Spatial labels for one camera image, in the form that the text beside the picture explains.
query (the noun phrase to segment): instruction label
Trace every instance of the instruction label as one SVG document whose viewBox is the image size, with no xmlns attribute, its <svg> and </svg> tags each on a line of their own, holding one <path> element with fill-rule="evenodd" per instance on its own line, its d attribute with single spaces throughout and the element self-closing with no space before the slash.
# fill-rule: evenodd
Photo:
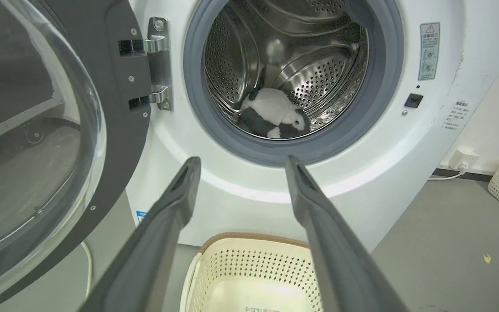
<svg viewBox="0 0 499 312">
<path fill-rule="evenodd" d="M 136 211 L 136 215 L 138 216 L 138 223 L 140 223 L 140 222 L 142 222 L 142 220 L 144 220 L 146 214 L 147 214 L 147 212 L 144 212 L 144 211 Z"/>
<path fill-rule="evenodd" d="M 444 120 L 444 124 L 442 124 L 442 129 L 458 131 L 463 124 L 465 124 L 465 120 L 467 115 L 469 115 L 470 109 L 469 105 L 464 101 L 458 101 L 452 106 L 452 110 L 446 120 Z"/>
<path fill-rule="evenodd" d="M 271 310 L 271 309 L 262 309 L 262 308 L 254 308 L 251 306 L 246 306 L 246 312 L 280 312 L 279 310 Z"/>
<path fill-rule="evenodd" d="M 421 64 L 419 80 L 434 79 L 438 65 L 438 46 L 440 45 L 440 23 L 421 25 Z"/>
</svg>

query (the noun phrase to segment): washing machine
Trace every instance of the washing machine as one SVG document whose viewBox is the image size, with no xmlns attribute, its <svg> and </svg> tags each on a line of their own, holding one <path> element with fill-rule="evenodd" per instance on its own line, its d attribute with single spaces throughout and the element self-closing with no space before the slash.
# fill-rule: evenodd
<svg viewBox="0 0 499 312">
<path fill-rule="evenodd" d="M 309 133 L 239 126 L 261 72 Z M 1 0 L 0 303 L 124 189 L 135 233 L 170 231 L 155 256 L 228 231 L 309 241 L 314 257 L 344 250 L 344 235 L 319 233 L 328 218 L 302 226 L 297 194 L 371 251 L 498 74 L 499 3 L 487 0 Z M 157 225 L 162 198 L 193 212 Z M 151 245 L 141 237 L 111 275 Z"/>
</svg>

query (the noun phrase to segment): white cable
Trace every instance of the white cable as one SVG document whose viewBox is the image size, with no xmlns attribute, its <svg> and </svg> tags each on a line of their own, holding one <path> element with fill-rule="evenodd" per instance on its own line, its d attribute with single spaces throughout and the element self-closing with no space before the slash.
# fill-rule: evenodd
<svg viewBox="0 0 499 312">
<path fill-rule="evenodd" d="M 451 179 L 455 179 L 457 178 L 458 176 L 463 176 L 464 174 L 467 173 L 467 168 L 469 168 L 469 164 L 467 162 L 462 162 L 458 169 L 460 170 L 458 174 L 456 175 L 452 175 L 452 176 L 446 176 L 445 178 L 430 178 L 428 179 L 427 181 L 442 181 L 442 180 L 451 180 Z"/>
<path fill-rule="evenodd" d="M 80 243 L 80 245 L 82 246 L 84 251 L 86 251 L 86 257 L 87 257 L 87 282 L 86 282 L 86 298 L 85 298 L 85 300 L 86 300 L 87 296 L 89 296 L 90 290 L 91 290 L 91 271 L 93 268 L 93 261 L 91 260 L 90 249 L 87 247 L 86 243 L 84 241 L 82 241 L 82 243 Z"/>
<path fill-rule="evenodd" d="M 450 180 L 450 179 L 454 179 L 454 178 L 457 178 L 458 176 L 463 176 L 462 173 L 458 173 L 456 175 L 452 175 L 452 176 L 446 176 L 446 178 L 430 178 L 428 179 L 427 181 L 435 181 L 435 180 Z"/>
</svg>

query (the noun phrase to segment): stuffed panda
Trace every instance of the stuffed panda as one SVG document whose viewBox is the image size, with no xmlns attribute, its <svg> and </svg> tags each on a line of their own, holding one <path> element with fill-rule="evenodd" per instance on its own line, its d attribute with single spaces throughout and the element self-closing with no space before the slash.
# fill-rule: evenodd
<svg viewBox="0 0 499 312">
<path fill-rule="evenodd" d="M 264 88 L 260 77 L 255 89 L 242 101 L 238 126 L 271 139 L 290 139 L 309 133 L 310 121 L 303 109 L 283 91 Z"/>
</svg>

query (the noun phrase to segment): washer drum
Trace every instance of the washer drum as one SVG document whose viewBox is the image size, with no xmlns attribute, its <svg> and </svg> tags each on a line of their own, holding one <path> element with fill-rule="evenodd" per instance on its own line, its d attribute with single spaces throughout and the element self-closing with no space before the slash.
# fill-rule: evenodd
<svg viewBox="0 0 499 312">
<path fill-rule="evenodd" d="M 321 130 L 352 103 L 368 63 L 366 30 L 342 0 L 231 0 L 213 23 L 204 51 L 214 104 L 232 124 L 265 68 Z"/>
</svg>

